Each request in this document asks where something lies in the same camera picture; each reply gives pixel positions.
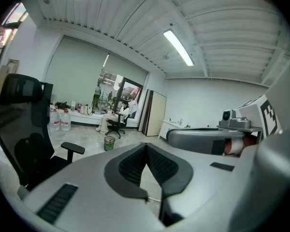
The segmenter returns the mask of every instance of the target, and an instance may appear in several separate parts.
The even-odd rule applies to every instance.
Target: ventilation grille
[[[66,207],[78,187],[64,184],[58,192],[42,207],[38,216],[53,224]]]

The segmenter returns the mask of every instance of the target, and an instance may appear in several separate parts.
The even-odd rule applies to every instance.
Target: white counter
[[[163,137],[164,139],[166,139],[166,133],[169,130],[171,130],[171,129],[182,129],[182,128],[184,128],[183,125],[179,125],[177,123],[172,123],[172,122],[164,119],[158,138]]]
[[[60,114],[63,114],[62,109],[58,109]],[[71,111],[69,109],[69,114],[71,115],[72,122],[84,123],[84,124],[92,124],[92,125],[100,125],[103,114],[93,114],[93,115],[85,115],[80,114],[75,111]],[[138,121],[135,118],[128,118],[127,127],[138,127]]]

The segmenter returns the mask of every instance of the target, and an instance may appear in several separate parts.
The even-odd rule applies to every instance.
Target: chair backrest
[[[47,131],[47,101],[40,82],[8,74],[0,94],[0,146],[26,185],[54,149]]]
[[[124,119],[124,124],[125,124],[125,127],[127,126],[127,122],[128,122],[128,118],[132,117],[136,112],[132,113],[132,114],[129,114],[125,119]]]

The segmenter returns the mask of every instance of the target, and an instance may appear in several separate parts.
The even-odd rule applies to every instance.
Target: black office chair
[[[121,138],[121,135],[120,135],[120,131],[122,131],[124,134],[126,134],[126,132],[124,130],[122,130],[122,128],[125,128],[127,126],[127,122],[128,122],[128,118],[133,116],[133,114],[135,114],[136,112],[132,113],[132,114],[129,114],[125,119],[124,119],[124,122],[121,123],[120,122],[120,116],[121,114],[118,114],[118,122],[115,122],[115,121],[112,121],[112,120],[109,120],[108,123],[110,123],[111,125],[113,125],[111,127],[111,129],[105,134],[107,136],[107,134],[109,134],[110,132],[113,132],[115,131],[117,134],[118,134],[118,137],[119,139]]]
[[[68,150],[68,160],[52,157],[48,109],[37,79],[20,74],[6,76],[0,95],[0,146],[15,168],[20,185],[27,185],[28,191],[68,166],[73,152],[85,152],[83,147],[65,142],[61,147]]]

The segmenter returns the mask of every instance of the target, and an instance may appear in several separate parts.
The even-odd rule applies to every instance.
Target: fluorescent light
[[[188,52],[185,50],[179,39],[175,36],[171,29],[166,30],[163,35],[171,42],[171,44],[178,51],[180,56],[182,56],[183,60],[186,62],[188,66],[194,66],[194,63],[189,56]]]
[[[108,54],[108,55],[106,56],[106,59],[105,59],[104,64],[103,64],[103,67],[105,66],[105,64],[106,64],[106,62],[107,62],[108,56],[110,56],[110,54]]]
[[[115,83],[115,81],[113,81],[113,80],[111,80],[111,79],[108,79],[108,78],[106,78],[106,80],[109,80],[109,81],[111,81],[111,82],[114,82],[114,83]]]

